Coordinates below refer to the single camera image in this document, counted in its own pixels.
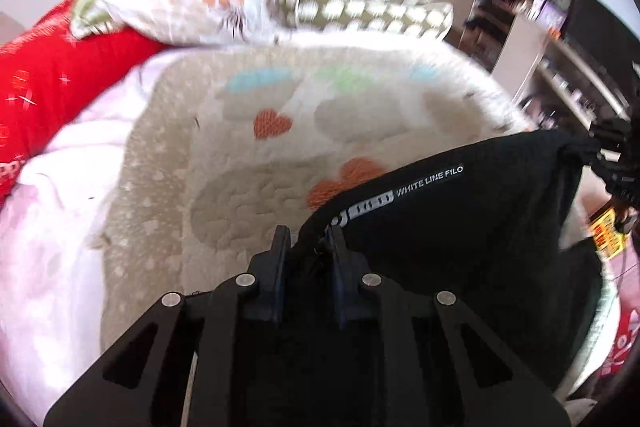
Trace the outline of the red long pillow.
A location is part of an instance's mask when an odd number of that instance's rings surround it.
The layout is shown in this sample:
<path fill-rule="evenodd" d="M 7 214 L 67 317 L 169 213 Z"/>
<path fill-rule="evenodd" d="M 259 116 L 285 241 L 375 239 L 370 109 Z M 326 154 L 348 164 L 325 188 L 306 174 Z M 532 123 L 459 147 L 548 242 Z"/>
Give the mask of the red long pillow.
<path fill-rule="evenodd" d="M 130 69 L 166 49 L 132 28 L 76 39 L 64 0 L 1 47 L 1 197 L 62 127 Z"/>

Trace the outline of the white bed sheet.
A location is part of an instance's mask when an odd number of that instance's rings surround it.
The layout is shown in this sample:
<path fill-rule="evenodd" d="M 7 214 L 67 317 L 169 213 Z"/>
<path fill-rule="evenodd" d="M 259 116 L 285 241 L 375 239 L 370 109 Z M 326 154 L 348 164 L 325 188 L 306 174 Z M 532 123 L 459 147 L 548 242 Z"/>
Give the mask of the white bed sheet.
<path fill-rule="evenodd" d="M 93 241 L 134 123 L 179 56 L 134 67 L 66 124 L 1 210 L 1 381 L 36 425 L 100 354 L 105 289 Z"/>

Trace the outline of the black pants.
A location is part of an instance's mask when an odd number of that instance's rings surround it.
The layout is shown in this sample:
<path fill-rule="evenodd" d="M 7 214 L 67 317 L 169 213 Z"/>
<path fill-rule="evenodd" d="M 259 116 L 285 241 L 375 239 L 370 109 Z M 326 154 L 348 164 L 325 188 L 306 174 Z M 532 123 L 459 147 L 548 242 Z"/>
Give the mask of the black pants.
<path fill-rule="evenodd" d="M 337 321 L 332 225 L 406 291 L 460 298 L 555 397 L 603 291 L 593 241 L 561 239 L 594 155 L 590 141 L 561 131 L 524 132 L 334 195 L 291 236 L 280 320 L 238 329 L 232 424 L 384 426 L 368 331 Z"/>

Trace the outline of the yellow red box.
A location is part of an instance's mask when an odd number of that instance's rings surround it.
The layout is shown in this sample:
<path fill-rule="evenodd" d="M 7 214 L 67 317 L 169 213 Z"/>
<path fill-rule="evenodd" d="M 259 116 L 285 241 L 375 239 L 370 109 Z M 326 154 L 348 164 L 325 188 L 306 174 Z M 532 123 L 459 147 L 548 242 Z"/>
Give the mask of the yellow red box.
<path fill-rule="evenodd" d="M 589 218 L 589 231 L 606 259 L 611 260 L 626 249 L 635 217 L 632 210 L 620 211 L 606 204 Z"/>

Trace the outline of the white open shelf unit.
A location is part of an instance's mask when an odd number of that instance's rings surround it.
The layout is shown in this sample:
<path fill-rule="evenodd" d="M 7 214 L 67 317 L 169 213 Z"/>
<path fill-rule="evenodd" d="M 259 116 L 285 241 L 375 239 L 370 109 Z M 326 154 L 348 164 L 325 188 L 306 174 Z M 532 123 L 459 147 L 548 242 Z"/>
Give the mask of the white open shelf unit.
<path fill-rule="evenodd" d="M 600 0 L 473 0 L 459 40 L 539 127 L 628 120 L 639 39 Z"/>

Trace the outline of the patchwork heart quilt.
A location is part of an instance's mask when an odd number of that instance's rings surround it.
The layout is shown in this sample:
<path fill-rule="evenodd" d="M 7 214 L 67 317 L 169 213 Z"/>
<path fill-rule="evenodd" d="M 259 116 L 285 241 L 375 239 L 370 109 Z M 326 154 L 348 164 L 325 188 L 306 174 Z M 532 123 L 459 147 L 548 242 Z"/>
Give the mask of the patchwork heart quilt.
<path fill-rule="evenodd" d="M 444 44 L 201 50 L 160 73 L 103 228 L 103 347 L 166 293 L 245 271 L 336 194 L 448 150 L 536 129 Z M 561 239 L 591 239 L 577 192 Z M 605 361 L 620 318 L 608 262 L 596 317 L 555 393 Z"/>

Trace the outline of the green white dotted pillow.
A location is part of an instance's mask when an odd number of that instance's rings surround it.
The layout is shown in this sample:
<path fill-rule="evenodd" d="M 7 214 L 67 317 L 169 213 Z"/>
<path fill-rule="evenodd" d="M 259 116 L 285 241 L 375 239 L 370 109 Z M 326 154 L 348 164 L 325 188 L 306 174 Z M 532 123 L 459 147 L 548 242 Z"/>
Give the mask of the green white dotted pillow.
<path fill-rule="evenodd" d="M 442 40 L 454 7 L 438 0 L 270 0 L 282 26 L 319 32 L 375 31 Z"/>

